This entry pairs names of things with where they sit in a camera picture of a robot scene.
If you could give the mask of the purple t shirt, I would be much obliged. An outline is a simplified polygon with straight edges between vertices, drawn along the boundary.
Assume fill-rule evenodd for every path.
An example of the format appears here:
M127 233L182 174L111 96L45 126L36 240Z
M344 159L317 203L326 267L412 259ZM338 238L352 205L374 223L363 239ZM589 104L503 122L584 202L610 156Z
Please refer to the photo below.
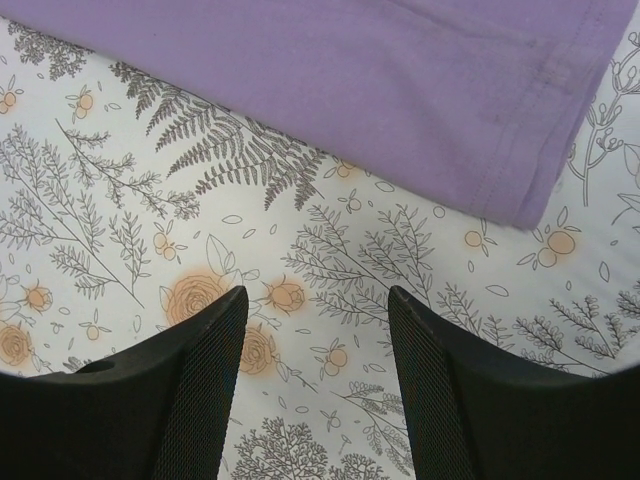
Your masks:
M535 228L633 1L5 1L463 213Z

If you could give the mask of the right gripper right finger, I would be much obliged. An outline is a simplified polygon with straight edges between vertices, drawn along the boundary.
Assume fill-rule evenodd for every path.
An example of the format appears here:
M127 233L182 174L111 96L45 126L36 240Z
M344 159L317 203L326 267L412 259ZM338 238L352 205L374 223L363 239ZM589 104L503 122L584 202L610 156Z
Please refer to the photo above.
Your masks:
M401 287L390 334L419 479L635 479L639 370L590 379L537 365Z

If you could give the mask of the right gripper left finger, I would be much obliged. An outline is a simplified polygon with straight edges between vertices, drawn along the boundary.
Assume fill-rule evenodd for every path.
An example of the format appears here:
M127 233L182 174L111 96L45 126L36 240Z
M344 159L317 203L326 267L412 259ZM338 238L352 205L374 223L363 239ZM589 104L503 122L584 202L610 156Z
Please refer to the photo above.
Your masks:
M1 378L5 479L213 479L248 319L244 287L73 373Z

